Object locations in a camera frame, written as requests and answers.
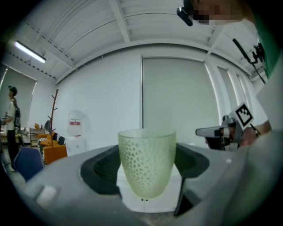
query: textured glass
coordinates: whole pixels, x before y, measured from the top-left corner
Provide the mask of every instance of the textured glass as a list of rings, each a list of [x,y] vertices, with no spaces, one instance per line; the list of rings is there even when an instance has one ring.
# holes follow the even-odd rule
[[[152,199],[162,194],[176,155],[176,132],[135,129],[120,132],[119,152],[127,180],[139,197]]]

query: ceiling light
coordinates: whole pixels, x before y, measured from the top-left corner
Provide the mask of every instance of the ceiling light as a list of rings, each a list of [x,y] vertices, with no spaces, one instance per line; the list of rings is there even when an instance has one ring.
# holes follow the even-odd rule
[[[26,45],[24,45],[20,41],[15,42],[15,47],[19,48],[20,50],[24,51],[25,53],[27,53],[31,57],[39,60],[42,63],[45,63],[45,61],[46,61],[46,59],[44,57],[40,56],[35,51],[31,50],[30,48],[28,48]]]

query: man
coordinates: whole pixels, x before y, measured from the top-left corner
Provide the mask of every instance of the man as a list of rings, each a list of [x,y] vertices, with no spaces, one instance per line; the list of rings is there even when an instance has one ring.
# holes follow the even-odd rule
[[[278,61],[280,54],[279,40],[276,40],[270,31],[270,24],[266,24],[260,16],[265,16],[267,5],[261,6],[252,0],[191,0],[193,10],[197,12],[198,18],[205,20],[221,20],[224,23],[238,22],[247,19],[252,22],[258,31],[259,40],[265,51],[266,75],[269,78]],[[269,121],[256,126],[256,129],[263,135],[271,131]],[[247,128],[242,136],[241,146],[250,145],[257,136],[253,129]]]
[[[4,120],[4,124],[7,124],[7,140],[8,140],[8,152],[11,160],[11,168],[12,171],[15,172],[14,167],[14,159],[16,155],[19,152],[18,146],[16,144],[16,138],[15,138],[15,111],[16,107],[14,104],[15,96],[17,95],[18,91],[16,87],[9,86],[9,98],[10,98],[10,104],[9,104],[9,110],[8,110],[8,118]]]

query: floor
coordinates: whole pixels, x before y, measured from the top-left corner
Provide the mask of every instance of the floor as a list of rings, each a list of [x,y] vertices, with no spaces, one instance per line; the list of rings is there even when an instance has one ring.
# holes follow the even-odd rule
[[[0,154],[0,157],[1,163],[5,167],[5,171],[7,172],[14,186],[19,190],[24,189],[26,182],[22,175],[18,172],[11,171],[11,161],[6,147],[4,147],[3,153]],[[146,222],[149,226],[162,226],[174,221],[174,212],[153,214],[137,212],[134,213],[139,219]]]

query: blue chair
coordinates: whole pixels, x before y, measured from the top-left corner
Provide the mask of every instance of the blue chair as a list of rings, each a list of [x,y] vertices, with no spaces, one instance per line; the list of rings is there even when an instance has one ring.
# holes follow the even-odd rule
[[[29,147],[22,147],[14,165],[26,182],[44,168],[39,150]]]

